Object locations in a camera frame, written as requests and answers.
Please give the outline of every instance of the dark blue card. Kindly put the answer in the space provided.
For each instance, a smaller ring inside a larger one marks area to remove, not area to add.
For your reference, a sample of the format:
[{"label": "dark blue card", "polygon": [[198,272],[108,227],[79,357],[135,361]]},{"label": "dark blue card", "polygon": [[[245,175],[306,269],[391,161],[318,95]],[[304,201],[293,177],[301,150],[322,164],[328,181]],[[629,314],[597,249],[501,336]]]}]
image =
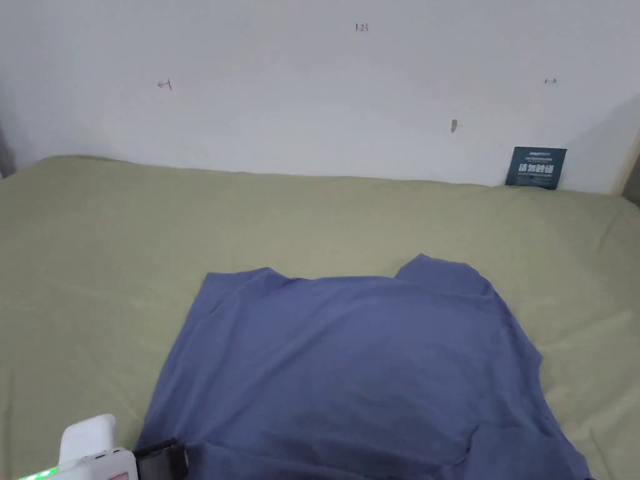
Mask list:
[{"label": "dark blue card", "polygon": [[516,147],[504,184],[555,190],[565,155],[566,148]]}]

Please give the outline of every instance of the green bedsheet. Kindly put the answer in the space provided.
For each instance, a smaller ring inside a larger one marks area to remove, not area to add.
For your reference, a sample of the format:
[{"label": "green bedsheet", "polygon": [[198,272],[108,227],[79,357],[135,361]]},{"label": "green bedsheet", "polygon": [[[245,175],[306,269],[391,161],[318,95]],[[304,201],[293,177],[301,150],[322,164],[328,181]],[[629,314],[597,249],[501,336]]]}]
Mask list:
[{"label": "green bedsheet", "polygon": [[488,278],[599,480],[637,475],[640,211],[622,198],[55,157],[0,182],[0,478],[57,463],[100,413],[131,447],[208,271],[393,275],[418,253]]}]

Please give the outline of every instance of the blue t-shirt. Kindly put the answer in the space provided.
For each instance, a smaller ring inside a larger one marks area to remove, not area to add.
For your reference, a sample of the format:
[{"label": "blue t-shirt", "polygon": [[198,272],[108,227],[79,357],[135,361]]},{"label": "blue t-shirt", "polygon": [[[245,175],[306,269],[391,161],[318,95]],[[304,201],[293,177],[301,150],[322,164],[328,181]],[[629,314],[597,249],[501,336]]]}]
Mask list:
[{"label": "blue t-shirt", "polygon": [[541,356],[493,287],[418,256],[395,278],[207,275],[138,446],[190,479],[579,479]]}]

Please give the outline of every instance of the bed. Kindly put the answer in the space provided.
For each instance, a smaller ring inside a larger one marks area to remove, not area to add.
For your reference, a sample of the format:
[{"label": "bed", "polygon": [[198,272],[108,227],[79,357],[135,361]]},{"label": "bed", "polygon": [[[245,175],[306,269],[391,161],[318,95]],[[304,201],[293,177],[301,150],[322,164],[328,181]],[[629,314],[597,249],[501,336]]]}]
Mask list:
[{"label": "bed", "polygon": [[0,184],[0,477],[100,413],[132,447],[204,276],[387,275],[418,253],[489,279],[599,480],[636,476],[640,211],[612,196],[52,157]]}]

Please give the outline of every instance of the white wall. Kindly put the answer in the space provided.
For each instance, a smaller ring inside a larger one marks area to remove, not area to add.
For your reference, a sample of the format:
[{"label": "white wall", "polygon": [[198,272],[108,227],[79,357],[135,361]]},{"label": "white wall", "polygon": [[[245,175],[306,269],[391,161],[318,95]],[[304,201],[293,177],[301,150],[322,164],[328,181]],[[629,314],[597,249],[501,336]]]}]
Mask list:
[{"label": "white wall", "polygon": [[606,192],[640,131],[639,20],[637,0],[4,0],[0,124],[19,166],[500,184],[514,146],[567,147],[562,186]]}]

